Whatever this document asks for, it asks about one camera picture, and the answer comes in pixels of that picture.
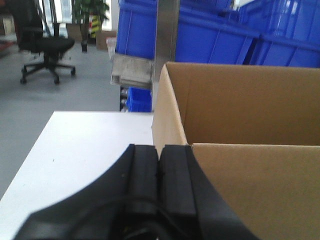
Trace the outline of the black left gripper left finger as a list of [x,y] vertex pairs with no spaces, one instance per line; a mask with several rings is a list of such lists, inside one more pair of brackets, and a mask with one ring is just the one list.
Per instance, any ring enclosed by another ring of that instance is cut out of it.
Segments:
[[16,240],[106,240],[116,222],[157,213],[157,150],[130,144],[85,188],[31,213]]

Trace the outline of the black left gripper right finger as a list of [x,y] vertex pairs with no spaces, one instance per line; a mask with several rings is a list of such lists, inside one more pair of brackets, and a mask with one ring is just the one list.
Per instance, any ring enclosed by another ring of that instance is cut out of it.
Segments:
[[192,240],[256,240],[210,183],[188,145],[161,152],[159,197]]

